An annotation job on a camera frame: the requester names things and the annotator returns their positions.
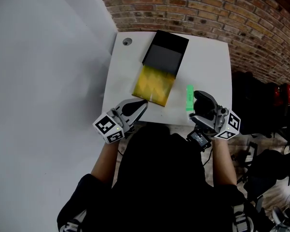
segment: white wall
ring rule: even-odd
[[[77,15],[94,33],[99,42],[111,53],[114,46],[114,34],[117,31],[111,15],[102,0],[65,0]]]
[[[0,0],[0,232],[57,231],[103,145],[91,124],[116,28],[100,7],[91,9],[98,29],[86,26],[78,6]]]

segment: sleeve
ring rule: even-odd
[[[240,205],[247,201],[243,193],[237,189],[237,186],[220,185],[214,188],[219,198],[231,206]]]
[[[87,210],[97,195],[105,193],[110,188],[91,174],[86,174],[78,183],[70,200],[60,211],[57,217],[58,230],[74,219],[78,214]]]

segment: black chair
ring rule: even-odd
[[[248,171],[237,183],[247,181],[244,189],[247,191],[247,200],[256,203],[256,209],[261,210],[262,194],[276,184],[276,180],[290,177],[290,153],[282,155],[276,150],[266,149],[258,156],[253,157]]]

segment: white table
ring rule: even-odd
[[[142,60],[155,32],[120,32],[117,34],[106,81],[102,111],[132,96],[143,67]],[[141,121],[174,125],[192,125],[186,114],[186,87],[211,94],[219,105],[232,107],[231,64],[228,44],[207,38],[176,34],[189,39],[177,77],[165,107],[148,103]],[[131,38],[128,46],[123,40]]]

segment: person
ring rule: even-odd
[[[214,187],[205,181],[200,151],[157,125],[132,136],[112,187],[118,145],[105,144],[91,173],[80,180],[57,218],[60,232],[232,231],[233,207],[246,199],[236,187],[227,141],[213,140]],[[258,216],[252,205],[248,210]]]

